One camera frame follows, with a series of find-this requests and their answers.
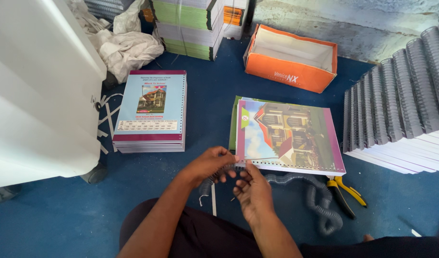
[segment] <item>blue floor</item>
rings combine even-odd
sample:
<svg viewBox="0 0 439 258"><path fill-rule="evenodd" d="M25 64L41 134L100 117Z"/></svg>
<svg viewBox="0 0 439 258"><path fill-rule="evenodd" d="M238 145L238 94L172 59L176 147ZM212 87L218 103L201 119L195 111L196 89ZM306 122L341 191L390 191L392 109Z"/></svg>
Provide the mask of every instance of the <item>blue floor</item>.
<svg viewBox="0 0 439 258"><path fill-rule="evenodd" d="M164 53L157 62L167 70L187 70L186 152L126 154L111 151L111 138L103 138L110 151L101 161L109 175L97 185L81 178L52 178L25 183L13 200L0 204L0 258L2 257L101 257L118 253L119 228L126 214L138 203L158 197L176 173L205 149L228 145L230 117L235 95L279 102L329 107L338 138L343 128L343 92L371 64L339 58L338 75L322 93L312 93L246 74L242 56L248 40L224 40L215 62ZM160 69L151 62L144 69ZM122 93L124 85L106 95ZM111 110L120 97L110 100ZM108 125L100 129L109 132ZM344 183L357 189L369 203L362 208L345 192L357 215L341 213L344 226L330 237L316 232L317 218L304 204L305 185L293 182L273 185L275 209L297 244L353 244L363 234L373 237L439 236L439 172L405 175L343 155L347 175ZM248 228L232 181L216 187L218 217ZM194 191L188 206L211 213L211 198L199 206Z"/></svg>

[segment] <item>black pants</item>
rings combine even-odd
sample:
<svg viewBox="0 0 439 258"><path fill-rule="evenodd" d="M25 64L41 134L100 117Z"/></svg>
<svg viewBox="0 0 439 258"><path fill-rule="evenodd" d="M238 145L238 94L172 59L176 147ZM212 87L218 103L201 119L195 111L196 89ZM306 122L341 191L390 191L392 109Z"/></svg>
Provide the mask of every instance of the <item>black pants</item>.
<svg viewBox="0 0 439 258"><path fill-rule="evenodd" d="M145 219L158 199L140 203L125 218L119 250ZM383 237L349 246L300 247L304 258L328 257L439 257L439 239L434 237ZM175 230L169 257L262 257L253 233L213 215L185 207Z"/></svg>

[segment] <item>orange box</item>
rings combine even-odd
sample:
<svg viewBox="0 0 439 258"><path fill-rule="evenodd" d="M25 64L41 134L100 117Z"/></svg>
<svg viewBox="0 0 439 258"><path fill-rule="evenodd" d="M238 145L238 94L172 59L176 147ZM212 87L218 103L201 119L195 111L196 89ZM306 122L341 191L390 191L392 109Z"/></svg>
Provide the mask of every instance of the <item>orange box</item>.
<svg viewBox="0 0 439 258"><path fill-rule="evenodd" d="M337 44L257 25L245 72L321 93L337 75Z"/></svg>

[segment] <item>hand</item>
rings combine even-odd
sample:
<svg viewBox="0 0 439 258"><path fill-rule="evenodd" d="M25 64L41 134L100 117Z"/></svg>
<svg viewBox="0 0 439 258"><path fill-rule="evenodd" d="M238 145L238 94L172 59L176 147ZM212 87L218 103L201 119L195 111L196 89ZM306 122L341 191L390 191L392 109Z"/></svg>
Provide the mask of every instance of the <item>hand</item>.
<svg viewBox="0 0 439 258"><path fill-rule="evenodd" d="M272 201L272 188L259 169L246 161L248 172L240 172L242 179L237 180L232 190L240 202L243 216L251 227L258 225L268 216L275 215Z"/></svg>
<svg viewBox="0 0 439 258"><path fill-rule="evenodd" d="M237 163L239 159L239 156L232 155L224 147L211 147L189 163L179 174L189 178L193 183L193 188L195 188L198 187L204 179L216 173L220 168ZM232 178L236 177L236 173L233 170L227 173ZM226 182L226 175L221 175L219 180L223 183Z"/></svg>

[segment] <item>bound notebook stack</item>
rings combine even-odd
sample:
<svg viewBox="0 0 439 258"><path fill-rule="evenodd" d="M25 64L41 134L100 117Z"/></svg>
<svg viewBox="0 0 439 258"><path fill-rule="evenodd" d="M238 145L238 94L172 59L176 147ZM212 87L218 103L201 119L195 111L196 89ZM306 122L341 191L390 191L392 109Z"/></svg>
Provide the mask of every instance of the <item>bound notebook stack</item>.
<svg viewBox="0 0 439 258"><path fill-rule="evenodd" d="M240 39L245 28L248 0L225 0L224 37Z"/></svg>
<svg viewBox="0 0 439 258"><path fill-rule="evenodd" d="M329 108L236 96L229 150L260 169L344 175Z"/></svg>
<svg viewBox="0 0 439 258"><path fill-rule="evenodd" d="M122 153L185 151L186 71L131 71L114 130Z"/></svg>
<svg viewBox="0 0 439 258"><path fill-rule="evenodd" d="M401 173L439 170L439 29L345 92L343 152Z"/></svg>
<svg viewBox="0 0 439 258"><path fill-rule="evenodd" d="M150 0L166 50L214 61L224 33L223 0L183 1L181 8L178 3L178 0Z"/></svg>

